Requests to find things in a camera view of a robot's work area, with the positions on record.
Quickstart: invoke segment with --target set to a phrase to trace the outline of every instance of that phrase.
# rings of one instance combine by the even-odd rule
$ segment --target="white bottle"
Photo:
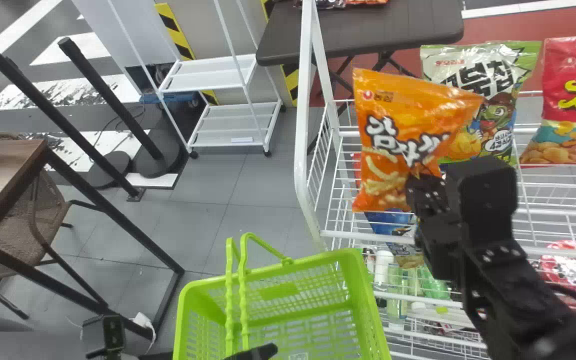
[[[379,250],[375,256],[377,260],[374,264],[374,289],[385,292],[388,289],[388,265],[395,262],[395,257],[390,250]]]

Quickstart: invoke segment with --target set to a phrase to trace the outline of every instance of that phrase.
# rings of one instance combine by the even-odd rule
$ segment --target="snack bag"
[[[541,127],[521,164],[576,164],[576,37],[544,43]]]
[[[537,64],[539,41],[421,47],[423,77],[485,96],[478,114],[464,126],[440,164],[494,155],[510,165],[515,105]]]
[[[470,121],[483,98],[457,88],[362,68],[352,71],[361,137],[361,184],[354,212],[408,212],[409,174],[441,176],[455,130]]]

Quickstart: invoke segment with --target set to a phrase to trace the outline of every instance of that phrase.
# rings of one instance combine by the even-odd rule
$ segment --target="stanchion base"
[[[176,168],[183,159],[183,151],[176,136],[169,130],[152,129],[148,136],[164,155],[162,159],[153,159],[145,148],[141,148],[132,160],[134,170],[147,179],[158,178]]]
[[[124,151],[112,151],[106,153],[104,156],[112,166],[114,166],[122,176],[126,176],[128,171],[131,169],[130,156]],[[117,182],[114,178],[108,175],[105,171],[101,170],[98,164],[93,164],[87,173],[87,182],[92,185],[95,189],[108,189],[109,187],[115,186]]]

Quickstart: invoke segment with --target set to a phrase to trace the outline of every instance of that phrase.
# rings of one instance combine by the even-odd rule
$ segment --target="chair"
[[[0,141],[22,139],[23,137],[17,134],[0,132]],[[72,224],[64,222],[71,205],[98,210],[96,206],[86,202],[65,201],[50,175],[42,170],[1,221],[0,249],[33,267],[59,264],[93,298],[107,306],[101,296],[51,247],[60,227],[73,227]],[[46,255],[52,259],[42,260]],[[13,275],[16,275],[15,271],[0,264],[0,282]],[[14,306],[2,294],[0,294],[0,302],[21,319],[29,319],[26,313]]]

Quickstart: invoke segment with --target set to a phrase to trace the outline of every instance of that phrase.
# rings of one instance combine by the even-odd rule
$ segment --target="wooden table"
[[[39,172],[44,169],[44,166],[49,164],[55,171],[57,171],[64,179],[72,184],[78,191],[84,194],[92,203],[86,203],[78,200],[71,200],[73,205],[79,205],[99,212],[104,212],[111,219],[115,221],[123,230],[128,232],[135,240],[142,244],[146,249],[151,251],[158,259],[160,259],[166,266],[173,272],[172,279],[167,287],[164,298],[155,315],[153,326],[155,331],[158,331],[162,323],[163,317],[170,305],[175,289],[181,280],[185,270],[173,260],[162,248],[153,242],[148,235],[146,235],[139,227],[137,227],[130,219],[122,214],[110,201],[102,196],[96,189],[84,180],[76,171],[71,169],[66,162],[57,156],[43,139],[30,139],[30,140],[2,140],[0,141],[0,222],[9,209],[18,201],[24,191],[30,186],[33,180],[37,177]],[[48,255],[51,255],[64,269],[77,280],[84,281],[82,278],[77,278],[78,275],[74,270],[65,262],[61,261],[61,257],[57,255],[50,248],[46,249]],[[114,311],[108,308],[108,304],[94,290],[87,285],[80,283],[84,289],[88,290],[89,294],[94,298],[90,298],[85,294],[63,284],[60,281],[46,275],[39,271],[34,266],[30,266],[25,262],[16,259],[5,251],[0,249],[0,264],[16,271],[24,278],[44,287],[51,292],[73,301],[90,312],[102,314],[115,314]],[[142,337],[152,339],[153,334],[149,328],[144,328],[130,321],[130,319],[123,317],[123,323],[126,329],[141,335]]]

